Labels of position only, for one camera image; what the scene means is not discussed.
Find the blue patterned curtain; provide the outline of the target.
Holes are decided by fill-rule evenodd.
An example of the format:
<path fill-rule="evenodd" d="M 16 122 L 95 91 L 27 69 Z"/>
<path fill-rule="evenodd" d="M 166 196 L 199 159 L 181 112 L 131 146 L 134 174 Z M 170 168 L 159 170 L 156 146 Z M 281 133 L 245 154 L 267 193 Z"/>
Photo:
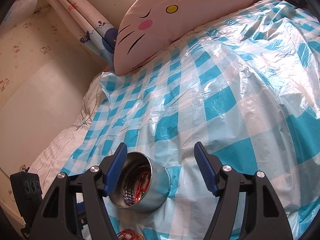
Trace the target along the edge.
<path fill-rule="evenodd" d="M 109 68 L 114 70 L 113 59 L 117 34 L 117 29 L 110 22 L 98 21 L 95 27 L 89 25 L 89 30 L 79 41 L 105 60 Z"/>

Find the cream quilted blanket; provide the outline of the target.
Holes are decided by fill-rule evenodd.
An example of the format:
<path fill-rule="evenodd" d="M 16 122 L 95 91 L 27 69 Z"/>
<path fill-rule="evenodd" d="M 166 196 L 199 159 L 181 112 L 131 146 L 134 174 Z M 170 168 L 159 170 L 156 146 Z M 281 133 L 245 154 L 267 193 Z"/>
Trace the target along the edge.
<path fill-rule="evenodd" d="M 29 173 L 39 176 L 43 194 L 46 194 L 72 153 L 84 142 L 93 118 L 106 98 L 100 87 L 100 78 L 101 75 L 98 74 L 91 82 L 83 98 L 81 112 L 75 122 L 69 128 L 61 131 L 29 168 Z"/>

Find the pink cat face pillow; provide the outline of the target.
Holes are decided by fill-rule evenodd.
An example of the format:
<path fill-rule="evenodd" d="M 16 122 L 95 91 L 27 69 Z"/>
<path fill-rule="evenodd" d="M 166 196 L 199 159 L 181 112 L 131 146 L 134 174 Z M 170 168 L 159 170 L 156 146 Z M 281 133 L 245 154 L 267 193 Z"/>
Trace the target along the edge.
<path fill-rule="evenodd" d="M 114 71 L 125 75 L 196 27 L 244 9 L 254 0 L 136 0 L 116 39 Z"/>

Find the blue checkered plastic sheet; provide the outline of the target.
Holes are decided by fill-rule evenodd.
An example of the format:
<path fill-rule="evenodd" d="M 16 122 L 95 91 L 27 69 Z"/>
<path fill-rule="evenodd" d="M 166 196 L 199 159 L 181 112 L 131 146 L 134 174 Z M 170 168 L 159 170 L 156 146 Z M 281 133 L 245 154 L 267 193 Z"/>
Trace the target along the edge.
<path fill-rule="evenodd" d="M 103 101 L 62 171 L 85 172 L 123 142 L 163 165 L 167 200 L 138 214 L 105 200 L 116 231 L 146 239 L 203 239 L 217 198 L 193 148 L 238 172 L 263 171 L 294 239 L 319 210 L 319 22 L 266 0 L 199 27 L 130 76 L 104 73 Z"/>

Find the pink window curtain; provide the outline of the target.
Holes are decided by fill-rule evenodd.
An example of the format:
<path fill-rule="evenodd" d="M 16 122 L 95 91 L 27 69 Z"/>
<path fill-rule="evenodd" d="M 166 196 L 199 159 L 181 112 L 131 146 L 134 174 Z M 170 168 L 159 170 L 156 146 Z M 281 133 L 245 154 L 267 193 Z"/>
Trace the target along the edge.
<path fill-rule="evenodd" d="M 46 0 L 56 11 L 63 23 L 74 37 L 86 48 L 96 55 L 101 52 L 97 45 L 91 40 L 88 32 L 89 22 L 80 14 L 76 2 L 68 0 Z"/>

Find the round metal tin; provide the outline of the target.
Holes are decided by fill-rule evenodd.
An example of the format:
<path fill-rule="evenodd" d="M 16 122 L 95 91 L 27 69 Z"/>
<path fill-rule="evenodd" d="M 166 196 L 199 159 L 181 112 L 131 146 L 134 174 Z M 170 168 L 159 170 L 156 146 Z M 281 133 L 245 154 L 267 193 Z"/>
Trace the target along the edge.
<path fill-rule="evenodd" d="M 108 198 L 119 209 L 148 213 L 159 209 L 169 192 L 167 169 L 140 152 L 130 152 Z"/>

